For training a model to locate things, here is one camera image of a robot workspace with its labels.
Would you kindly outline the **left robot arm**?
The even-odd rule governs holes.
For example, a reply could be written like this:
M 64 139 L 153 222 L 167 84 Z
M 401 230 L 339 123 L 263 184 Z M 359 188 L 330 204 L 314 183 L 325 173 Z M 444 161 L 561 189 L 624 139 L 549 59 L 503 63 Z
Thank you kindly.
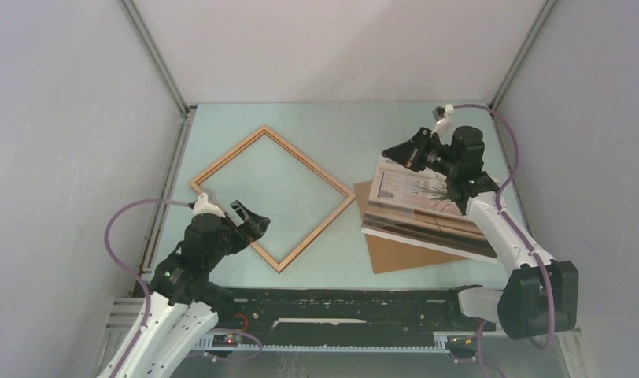
M 183 238 L 150 280 L 124 264 L 109 242 L 115 220 L 135 204 L 118 210 L 106 226 L 107 253 L 135 278 L 142 288 L 143 304 L 124 341 L 101 371 L 102 377 L 170 377 L 199 339 L 214 328 L 231 324 L 234 296 L 211 282 L 211 272 L 225 257 L 263 237 L 271 223 L 240 201 L 231 203 L 235 212 L 231 216 L 206 193 L 193 202 L 165 199 L 163 203 L 188 207 L 192 217 Z

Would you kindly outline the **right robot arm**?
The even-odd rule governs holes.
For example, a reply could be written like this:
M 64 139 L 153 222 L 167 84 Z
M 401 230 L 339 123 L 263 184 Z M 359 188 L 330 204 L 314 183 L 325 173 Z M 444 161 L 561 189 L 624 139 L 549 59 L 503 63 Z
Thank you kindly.
M 578 314 L 578 269 L 534 242 L 505 208 L 503 186 L 484 170 L 483 133 L 460 126 L 444 144 L 437 132 L 420 128 L 409 140 L 382 151 L 385 159 L 412 171 L 445 177 L 449 199 L 486 237 L 508 273 L 501 290 L 469 287 L 445 305 L 448 326 L 466 328 L 475 318 L 499 324 L 514 340 L 574 329 Z

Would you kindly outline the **printed photo sheet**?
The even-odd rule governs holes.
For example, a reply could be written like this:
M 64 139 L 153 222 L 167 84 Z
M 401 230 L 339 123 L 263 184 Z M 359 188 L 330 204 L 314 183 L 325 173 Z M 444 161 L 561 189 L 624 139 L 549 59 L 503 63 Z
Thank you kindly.
M 366 197 L 361 231 L 487 263 L 497 255 L 478 227 L 449 198 L 445 176 L 412 172 L 380 157 Z

